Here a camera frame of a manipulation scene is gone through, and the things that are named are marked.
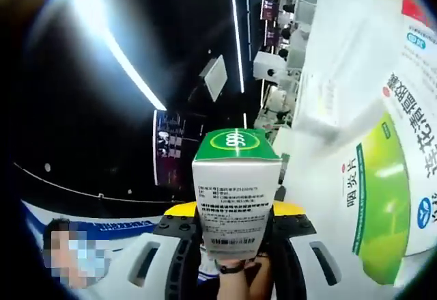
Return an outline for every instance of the red logo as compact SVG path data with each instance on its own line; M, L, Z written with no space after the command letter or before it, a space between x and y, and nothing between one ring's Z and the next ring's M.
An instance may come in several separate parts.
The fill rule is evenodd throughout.
M390 97L390 90L387 86L384 86L382 88L382 93L384 94L385 97Z

